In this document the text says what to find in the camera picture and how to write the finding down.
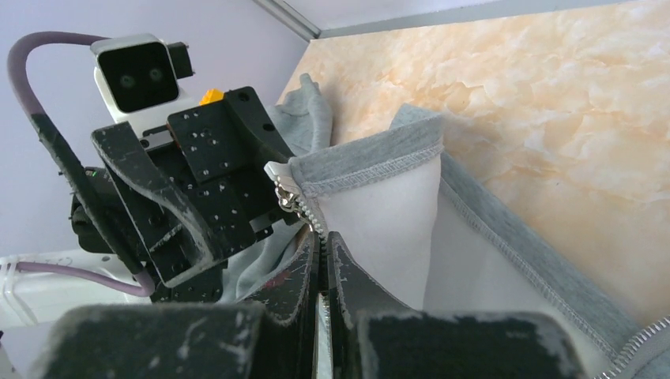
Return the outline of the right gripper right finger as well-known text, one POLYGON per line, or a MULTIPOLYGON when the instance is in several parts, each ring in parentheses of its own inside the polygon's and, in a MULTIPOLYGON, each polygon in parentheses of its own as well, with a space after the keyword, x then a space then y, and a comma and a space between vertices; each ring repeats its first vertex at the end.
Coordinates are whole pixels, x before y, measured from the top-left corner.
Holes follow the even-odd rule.
POLYGON ((568 335, 538 313, 426 313, 326 240, 335 378, 583 378, 568 335))

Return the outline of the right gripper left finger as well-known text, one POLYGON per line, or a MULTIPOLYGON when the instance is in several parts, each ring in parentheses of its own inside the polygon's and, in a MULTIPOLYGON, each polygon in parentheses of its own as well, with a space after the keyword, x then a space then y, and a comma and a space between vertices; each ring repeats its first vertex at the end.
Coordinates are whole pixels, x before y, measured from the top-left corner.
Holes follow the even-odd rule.
POLYGON ((84 306, 53 327, 34 378, 311 378, 320 241, 241 302, 84 306))

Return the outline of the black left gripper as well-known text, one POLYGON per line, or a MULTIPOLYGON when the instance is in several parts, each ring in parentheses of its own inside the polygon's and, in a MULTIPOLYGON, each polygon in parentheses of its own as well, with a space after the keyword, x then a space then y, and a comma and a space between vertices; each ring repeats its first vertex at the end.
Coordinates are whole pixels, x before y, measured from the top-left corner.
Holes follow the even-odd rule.
MULTIPOLYGON (((132 274, 143 272, 67 140, 46 114, 29 118, 102 239, 132 274)), ((298 222, 281 208, 264 170, 293 154, 252 87, 170 114, 141 143, 126 122, 91 138, 160 281, 171 288, 154 302, 221 300, 235 291, 236 266, 298 222)))

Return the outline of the grey zip-up jacket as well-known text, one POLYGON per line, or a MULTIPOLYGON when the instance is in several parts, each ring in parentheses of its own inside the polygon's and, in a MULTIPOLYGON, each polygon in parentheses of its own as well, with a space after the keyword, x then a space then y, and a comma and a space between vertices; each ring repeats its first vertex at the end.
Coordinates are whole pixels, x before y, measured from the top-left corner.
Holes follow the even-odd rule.
POLYGON ((568 335, 583 378, 666 378, 669 319, 638 325, 444 152, 443 117, 404 105, 390 128, 331 146, 331 109, 308 75, 275 107, 299 146, 287 162, 316 222, 262 245, 260 279, 290 261, 303 236, 320 241, 315 377, 335 378, 326 240, 337 232, 355 262, 391 295, 426 313, 538 313, 568 335))

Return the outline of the metal zipper slider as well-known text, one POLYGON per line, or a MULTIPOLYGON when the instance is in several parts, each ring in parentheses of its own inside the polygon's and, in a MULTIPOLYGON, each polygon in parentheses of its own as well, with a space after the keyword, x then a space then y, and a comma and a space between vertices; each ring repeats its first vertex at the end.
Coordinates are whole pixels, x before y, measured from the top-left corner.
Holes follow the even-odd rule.
POLYGON ((302 190, 292 176, 292 170, 287 163, 269 161, 264 171, 275 185, 275 194, 282 210, 295 213, 303 222, 316 231, 316 222, 304 202, 302 190))

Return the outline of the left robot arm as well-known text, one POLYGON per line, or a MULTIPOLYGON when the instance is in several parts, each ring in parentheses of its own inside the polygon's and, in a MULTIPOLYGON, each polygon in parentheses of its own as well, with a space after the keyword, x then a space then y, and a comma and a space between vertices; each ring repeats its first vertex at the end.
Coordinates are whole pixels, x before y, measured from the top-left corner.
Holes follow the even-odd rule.
POLYGON ((284 217, 264 166, 293 156, 299 144, 288 128, 282 107, 263 107, 245 87, 94 131, 104 166, 84 168, 80 182, 122 252, 74 198, 79 251, 2 261, 2 327, 94 303, 242 298, 264 277, 255 261, 284 217))

